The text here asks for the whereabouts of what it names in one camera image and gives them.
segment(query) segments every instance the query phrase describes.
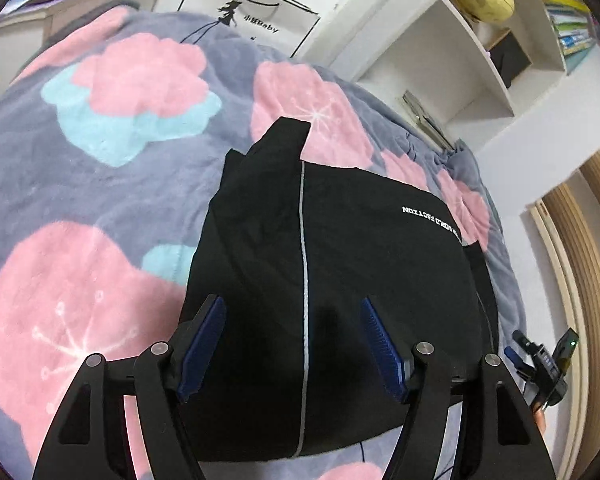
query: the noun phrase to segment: stack of books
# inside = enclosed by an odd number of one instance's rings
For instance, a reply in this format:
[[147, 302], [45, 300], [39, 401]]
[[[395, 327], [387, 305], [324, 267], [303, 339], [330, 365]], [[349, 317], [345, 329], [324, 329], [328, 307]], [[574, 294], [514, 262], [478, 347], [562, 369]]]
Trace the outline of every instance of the stack of books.
[[570, 73], [596, 44], [593, 20], [581, 0], [543, 0]]

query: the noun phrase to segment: pink flower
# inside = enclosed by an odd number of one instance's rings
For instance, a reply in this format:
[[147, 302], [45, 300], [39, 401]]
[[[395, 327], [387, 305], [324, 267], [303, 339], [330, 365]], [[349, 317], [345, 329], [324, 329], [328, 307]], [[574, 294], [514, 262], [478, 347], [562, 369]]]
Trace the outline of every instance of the pink flower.
[[46, 49], [34, 59], [13, 82], [19, 81], [45, 66], [68, 65], [120, 30], [128, 13], [128, 7], [115, 7], [84, 27], [74, 30], [64, 40]]
[[200, 79], [205, 66], [197, 45], [140, 32], [85, 59], [72, 83], [91, 90], [89, 104], [97, 114], [133, 117], [152, 112], [168, 118], [205, 100], [209, 87]]
[[362, 170], [371, 165], [373, 146], [346, 95], [310, 66], [261, 63], [253, 95], [253, 140], [261, 139], [278, 118], [291, 117], [312, 124], [302, 160]]
[[[85, 357], [126, 358], [168, 339], [184, 292], [129, 264], [94, 227], [57, 222], [14, 248], [0, 271], [0, 408], [20, 425], [33, 463]], [[140, 477], [149, 465], [133, 401], [125, 405]]]
[[380, 152], [386, 167], [386, 176], [404, 184], [411, 184], [423, 191], [429, 191], [427, 175], [421, 165], [409, 158], [406, 153], [397, 156], [395, 153], [384, 150]]
[[462, 239], [470, 244], [480, 242], [483, 251], [489, 245], [490, 215], [484, 199], [467, 184], [453, 180], [446, 170], [440, 170], [438, 181], [442, 196], [456, 224]]
[[369, 462], [345, 464], [327, 471], [318, 480], [381, 480], [382, 470]]

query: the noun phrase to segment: gray blanket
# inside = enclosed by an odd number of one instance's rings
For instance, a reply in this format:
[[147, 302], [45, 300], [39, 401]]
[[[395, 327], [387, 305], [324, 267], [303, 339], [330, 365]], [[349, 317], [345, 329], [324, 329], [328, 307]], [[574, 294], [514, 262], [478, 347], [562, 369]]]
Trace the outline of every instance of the gray blanket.
[[[16, 480], [32, 476], [88, 354], [133, 356], [171, 335], [224, 154], [245, 153], [280, 116], [312, 122], [304, 160], [444, 200], [463, 240], [486, 252], [501, 344], [525, 328], [468, 149], [435, 153], [363, 89], [229, 27], [190, 36], [211, 21], [113, 8], [55, 38], [0, 99], [0, 460]], [[126, 408], [136, 471], [148, 476], [135, 405]], [[458, 418], [451, 410], [441, 473]], [[316, 457], [204, 469], [210, 480], [380, 479], [398, 432]]]

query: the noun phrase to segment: witch illustration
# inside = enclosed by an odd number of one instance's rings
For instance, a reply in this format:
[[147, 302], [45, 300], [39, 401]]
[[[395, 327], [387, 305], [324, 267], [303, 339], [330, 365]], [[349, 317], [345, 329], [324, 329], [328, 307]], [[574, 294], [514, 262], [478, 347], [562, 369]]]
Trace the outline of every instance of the witch illustration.
[[205, 34], [208, 33], [212, 28], [214, 28], [218, 23], [222, 23], [223, 25], [226, 25], [227, 27], [230, 27], [231, 26], [231, 22], [234, 22], [235, 26], [237, 27], [238, 24], [235, 21], [234, 15], [235, 15], [235, 11], [237, 10], [238, 7], [240, 7], [241, 4], [242, 4], [242, 2], [238, 2], [236, 0], [231, 0], [230, 2], [225, 3], [224, 7], [220, 7], [218, 9], [218, 12], [221, 13], [221, 16], [217, 20], [215, 20], [214, 22], [205, 23], [202, 27], [197, 28], [196, 30], [194, 30], [191, 34], [189, 34], [180, 43], [184, 43], [191, 36], [193, 36], [194, 34], [197, 34], [197, 33], [201, 32], [203, 29], [205, 29], [205, 31], [200, 34], [199, 38], [197, 38], [196, 41], [193, 42], [193, 44], [196, 44], [202, 38], [204, 38]]

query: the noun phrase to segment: white stripe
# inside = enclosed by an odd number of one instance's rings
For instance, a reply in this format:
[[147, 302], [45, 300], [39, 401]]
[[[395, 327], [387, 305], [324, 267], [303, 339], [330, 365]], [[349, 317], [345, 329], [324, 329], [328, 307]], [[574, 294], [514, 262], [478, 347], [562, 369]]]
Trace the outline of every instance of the white stripe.
[[309, 381], [309, 272], [306, 264], [306, 246], [304, 244], [304, 218], [302, 216], [302, 202], [304, 201], [304, 161], [300, 173], [300, 201], [298, 215], [300, 217], [300, 248], [302, 249], [302, 272], [304, 272], [304, 289], [302, 292], [302, 321], [304, 326], [302, 334], [304, 339], [304, 378], [302, 378], [302, 404], [300, 407], [300, 436], [298, 438], [298, 449], [293, 458], [300, 456], [304, 444], [304, 425], [306, 421], [306, 388]]

